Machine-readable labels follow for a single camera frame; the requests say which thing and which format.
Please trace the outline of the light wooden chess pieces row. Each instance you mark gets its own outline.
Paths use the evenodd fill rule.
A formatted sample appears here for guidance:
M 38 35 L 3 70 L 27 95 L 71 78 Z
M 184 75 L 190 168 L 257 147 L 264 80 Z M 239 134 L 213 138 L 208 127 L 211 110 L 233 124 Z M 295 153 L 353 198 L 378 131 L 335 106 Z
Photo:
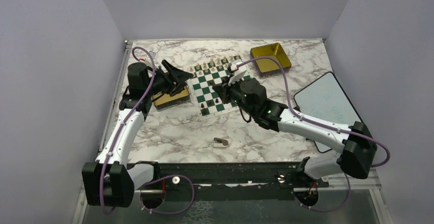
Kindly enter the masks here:
M 207 61 L 197 62 L 195 65 L 187 68 L 194 77 L 205 77 L 209 79 L 218 79 L 229 75 L 229 64 L 232 62 L 242 61 L 240 55 L 224 56 L 208 59 Z

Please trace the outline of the gold tin with dark pieces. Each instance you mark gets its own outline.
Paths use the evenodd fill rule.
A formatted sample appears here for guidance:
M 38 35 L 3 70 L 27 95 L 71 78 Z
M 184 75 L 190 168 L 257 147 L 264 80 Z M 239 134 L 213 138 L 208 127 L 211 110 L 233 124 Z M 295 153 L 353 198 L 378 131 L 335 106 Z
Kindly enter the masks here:
M 182 91 L 174 96 L 164 94 L 161 98 L 153 101 L 156 110 L 164 110 L 190 101 L 190 92 L 188 86 L 185 86 Z

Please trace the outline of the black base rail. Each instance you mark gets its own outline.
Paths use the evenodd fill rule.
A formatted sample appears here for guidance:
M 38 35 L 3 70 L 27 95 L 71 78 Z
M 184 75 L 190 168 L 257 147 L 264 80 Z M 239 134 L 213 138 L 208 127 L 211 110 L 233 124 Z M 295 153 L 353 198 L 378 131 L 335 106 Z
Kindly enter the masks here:
M 137 192 L 165 201 L 294 200 L 331 188 L 330 182 L 302 178 L 299 162 L 157 163 L 152 184 Z

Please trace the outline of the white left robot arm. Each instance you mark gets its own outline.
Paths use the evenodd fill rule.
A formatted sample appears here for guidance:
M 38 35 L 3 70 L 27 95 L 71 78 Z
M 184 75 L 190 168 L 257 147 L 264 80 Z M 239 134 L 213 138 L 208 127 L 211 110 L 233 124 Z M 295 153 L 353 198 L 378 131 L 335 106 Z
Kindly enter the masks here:
M 92 163 L 85 163 L 82 179 L 90 206 L 128 207 L 134 193 L 145 185 L 155 188 L 161 175 L 151 163 L 128 169 L 128 155 L 144 124 L 156 94 L 174 96 L 180 93 L 192 73 L 180 70 L 166 60 L 162 67 L 147 66 L 144 62 L 127 68 L 128 86 L 119 104 L 115 129 L 101 153 Z

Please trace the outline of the green white chess board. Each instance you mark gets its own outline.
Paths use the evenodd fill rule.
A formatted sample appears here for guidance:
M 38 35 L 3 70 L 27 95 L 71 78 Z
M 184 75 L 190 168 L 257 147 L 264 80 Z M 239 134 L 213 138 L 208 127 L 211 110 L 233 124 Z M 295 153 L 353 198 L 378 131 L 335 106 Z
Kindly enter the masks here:
M 206 120 L 223 114 L 238 111 L 238 106 L 236 103 L 224 104 L 220 101 L 218 95 L 212 89 L 213 85 L 220 84 L 222 82 L 222 78 L 223 77 L 207 80 L 205 77 L 197 78 L 193 76 L 188 80 L 189 92 L 200 120 Z M 219 103 L 217 104 L 214 102 L 216 98 L 219 99 Z M 207 102 L 209 100 L 213 101 L 213 106 L 208 105 Z M 209 114 L 205 116 L 202 114 L 202 103 L 209 111 Z

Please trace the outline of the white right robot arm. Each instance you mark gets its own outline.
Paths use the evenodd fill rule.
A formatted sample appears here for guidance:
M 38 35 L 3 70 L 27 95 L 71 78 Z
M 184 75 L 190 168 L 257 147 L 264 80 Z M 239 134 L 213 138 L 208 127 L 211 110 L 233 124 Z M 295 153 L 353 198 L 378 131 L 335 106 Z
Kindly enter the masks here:
M 368 177 L 377 145 L 364 123 L 337 124 L 307 116 L 269 99 L 265 87 L 254 78 L 229 84 L 225 77 L 212 89 L 222 103 L 236 104 L 259 127 L 296 134 L 332 149 L 326 155 L 303 159 L 295 173 L 299 185 L 307 187 L 323 176 L 340 172 L 358 179 Z

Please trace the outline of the empty gold tin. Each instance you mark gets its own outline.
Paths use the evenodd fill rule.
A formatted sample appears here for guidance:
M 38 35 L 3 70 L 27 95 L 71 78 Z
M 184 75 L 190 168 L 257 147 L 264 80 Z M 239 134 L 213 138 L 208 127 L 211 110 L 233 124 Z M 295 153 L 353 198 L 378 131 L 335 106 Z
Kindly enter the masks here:
M 287 73 L 292 67 L 292 63 L 284 51 L 282 45 L 278 42 L 259 47 L 253 47 L 250 50 L 250 58 L 258 58 L 253 62 L 259 78 L 269 78 L 281 74 L 278 65 L 271 60 L 273 58 L 279 62 L 284 72 Z

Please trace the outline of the white tablet with black frame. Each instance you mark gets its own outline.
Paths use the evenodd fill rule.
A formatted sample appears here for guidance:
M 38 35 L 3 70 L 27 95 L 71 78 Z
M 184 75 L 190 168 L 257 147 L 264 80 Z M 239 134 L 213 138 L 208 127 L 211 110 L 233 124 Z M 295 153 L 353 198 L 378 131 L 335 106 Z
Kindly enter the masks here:
M 302 113 L 312 117 L 348 125 L 362 121 L 332 72 L 302 88 L 293 99 Z

